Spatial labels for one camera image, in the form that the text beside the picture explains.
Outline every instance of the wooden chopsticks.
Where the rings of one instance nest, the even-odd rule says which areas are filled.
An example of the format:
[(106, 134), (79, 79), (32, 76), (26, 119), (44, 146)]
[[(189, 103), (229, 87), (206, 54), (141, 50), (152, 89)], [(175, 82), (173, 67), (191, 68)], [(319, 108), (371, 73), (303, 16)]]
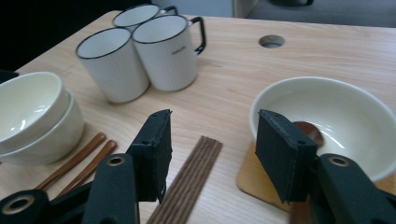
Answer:
[(205, 181), (222, 148), (222, 143), (202, 136), (174, 182), (148, 220), (152, 223), (186, 223)]
[(70, 182), (62, 191), (59, 193), (59, 196), (66, 194), (68, 191), (78, 188), (81, 186), (84, 181), (86, 181), (92, 174), (95, 172), (97, 165), (99, 162), (106, 156), (108, 156), (110, 153), (112, 153), (115, 149), (117, 148), (117, 143), (114, 142), (113, 140), (108, 140), (105, 146), (102, 148), (102, 150), (96, 155), (95, 158), (85, 167), (84, 170), (79, 173), (76, 178)]
[[(76, 165), (87, 158), (94, 150), (96, 150), (103, 142), (106, 140), (106, 135), (104, 133), (98, 133), (80, 152), (78, 152), (73, 158), (67, 161), (58, 170), (47, 177), (42, 183), (40, 183), (35, 189), (46, 190), (49, 188), (56, 180), (65, 175)], [(103, 146), (101, 151), (96, 155), (96, 157), (84, 168), (81, 173), (74, 178), (70, 184), (68, 184), (58, 195), (66, 194), (68, 191), (81, 186), (84, 181), (86, 181), (96, 170), (97, 164), (107, 155), (112, 153), (117, 148), (117, 143), (113, 140), (108, 140)]]
[(61, 166), (58, 170), (52, 173), (47, 179), (39, 184), (35, 189), (46, 190), (61, 176), (69, 172), (73, 167), (82, 162), (87, 158), (97, 147), (99, 147), (106, 140), (104, 133), (98, 133), (79, 153), (77, 153), (72, 159)]

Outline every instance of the light wood tabletop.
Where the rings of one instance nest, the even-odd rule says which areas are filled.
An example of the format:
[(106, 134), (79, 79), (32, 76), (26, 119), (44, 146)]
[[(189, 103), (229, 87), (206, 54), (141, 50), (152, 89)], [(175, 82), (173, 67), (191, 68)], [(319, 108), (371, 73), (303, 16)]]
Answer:
[[(367, 90), (396, 111), (396, 29), (215, 17), (205, 17), (207, 46), (197, 57), (199, 75), (189, 87), (169, 92), (151, 86), (132, 102), (111, 104), (78, 61), (75, 49), (88, 35), (111, 27), (117, 13), (107, 13), (18, 70), (21, 74), (50, 71), (59, 75), (76, 96), (85, 131), (76, 150), (55, 163), (37, 167), (2, 163), (1, 199), (34, 188), (98, 132), (118, 143), (116, 152), (125, 152), (150, 114), (171, 109), (174, 151), (168, 186), (201, 135), (223, 144), (189, 223), (287, 223), (289, 213), (246, 194), (235, 184), (253, 140), (248, 113), (255, 96), (284, 78), (330, 77)], [(191, 32), (198, 44), (198, 27), (193, 25)], [(265, 35), (280, 35), (285, 44), (263, 48), (259, 39)], [(92, 153), (49, 188), (49, 196), (55, 197), (94, 156)], [(394, 179), (392, 175), (377, 185), (394, 194)], [(142, 223), (156, 206), (140, 204)]]

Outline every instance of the ceramic bowl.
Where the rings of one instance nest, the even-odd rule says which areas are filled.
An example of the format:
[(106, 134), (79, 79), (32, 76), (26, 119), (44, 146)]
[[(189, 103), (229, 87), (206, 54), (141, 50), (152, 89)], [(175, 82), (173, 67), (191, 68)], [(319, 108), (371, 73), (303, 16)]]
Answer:
[(25, 147), (47, 133), (69, 102), (61, 79), (53, 73), (31, 73), (2, 83), (0, 153)]
[(346, 156), (372, 181), (396, 170), (395, 115), (365, 90), (324, 77), (281, 80), (260, 92), (251, 105), (250, 129), (255, 137), (260, 109), (313, 123), (324, 137), (318, 155)]
[(23, 166), (44, 165), (59, 160), (78, 143), (84, 122), (78, 103), (70, 91), (65, 114), (47, 133), (20, 149), (0, 154), (0, 161)]

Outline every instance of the dark background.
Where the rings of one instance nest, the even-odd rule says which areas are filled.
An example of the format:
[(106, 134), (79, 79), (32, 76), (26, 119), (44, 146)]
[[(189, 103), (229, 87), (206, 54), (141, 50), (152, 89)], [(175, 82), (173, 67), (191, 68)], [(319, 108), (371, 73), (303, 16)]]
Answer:
[(248, 19), (396, 28), (395, 0), (259, 0)]
[(150, 2), (1, 0), (0, 70), (17, 70), (108, 11)]

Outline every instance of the table grommet hole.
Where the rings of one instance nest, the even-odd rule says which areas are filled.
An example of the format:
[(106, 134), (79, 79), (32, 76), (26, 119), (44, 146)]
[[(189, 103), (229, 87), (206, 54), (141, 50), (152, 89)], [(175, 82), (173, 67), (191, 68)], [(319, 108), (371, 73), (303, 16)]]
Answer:
[(265, 35), (260, 38), (259, 44), (267, 49), (276, 49), (285, 44), (285, 39), (280, 35)]

